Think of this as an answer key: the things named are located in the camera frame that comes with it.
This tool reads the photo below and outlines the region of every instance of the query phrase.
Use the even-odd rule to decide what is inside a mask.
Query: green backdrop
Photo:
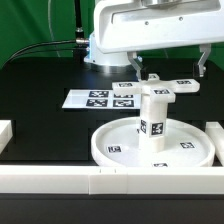
[[[83,27],[86,37],[93,31],[95,0],[81,0]],[[49,0],[0,0],[0,66],[15,51],[30,44],[51,41],[48,25]],[[73,0],[51,0],[51,24],[55,40],[75,38]],[[199,58],[198,46],[154,50],[141,53],[147,57]],[[61,52],[62,57],[72,56]],[[35,56],[55,56],[56,53],[38,53]],[[224,69],[224,44],[213,44],[210,60]]]

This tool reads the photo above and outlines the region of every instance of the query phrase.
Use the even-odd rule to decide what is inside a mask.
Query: round white platform
[[[167,119],[164,151],[138,148],[139,117],[101,126],[92,136],[92,156],[100,166],[190,167],[212,166],[215,147],[201,130]]]

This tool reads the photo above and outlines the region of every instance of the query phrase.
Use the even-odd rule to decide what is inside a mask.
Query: black table surface
[[[163,80],[192,78],[192,59],[146,59]],[[207,62],[196,94],[178,94],[168,117],[204,129],[224,120],[224,72]],[[63,110],[70,89],[111,89],[135,73],[105,75],[73,59],[26,58],[0,72],[0,120],[13,121],[14,137],[0,164],[95,165],[92,133],[102,124],[139,110]],[[0,194],[5,223],[217,223],[223,195],[31,195]]]
[[[162,80],[192,78],[192,59],[145,59]],[[207,62],[200,92],[179,94],[168,117],[204,129],[206,121],[224,120],[224,72]],[[13,121],[14,137],[0,155],[1,164],[95,165],[93,132],[102,124],[139,110],[63,110],[70,89],[112,89],[112,82],[135,81],[135,72],[94,72],[73,59],[28,58],[0,73],[0,119]]]

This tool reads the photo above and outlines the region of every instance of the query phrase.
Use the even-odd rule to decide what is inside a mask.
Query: marker sticker
[[[130,82],[124,82],[124,83],[119,83],[119,86],[120,87],[131,87],[133,86],[132,83]]]
[[[182,142],[180,144],[184,149],[195,149],[195,146],[192,142]]]
[[[153,163],[153,167],[168,167],[167,163]]]
[[[190,84],[192,84],[189,80],[178,80],[177,83],[180,84],[180,85],[184,85],[184,84],[190,85]]]
[[[109,153],[119,153],[121,152],[120,146],[107,146],[107,150]]]
[[[146,127],[147,127],[146,121],[141,120],[141,131],[145,134],[146,134]]]
[[[113,107],[134,107],[134,100],[114,100]]]
[[[164,127],[163,123],[152,124],[151,135],[153,135],[153,136],[155,136],[155,135],[162,135],[163,134],[163,127]]]
[[[169,90],[168,89],[155,89],[154,90],[155,94],[170,94]]]
[[[87,107],[107,107],[108,100],[87,100]]]
[[[93,98],[107,98],[109,96],[109,91],[90,91],[89,97]]]

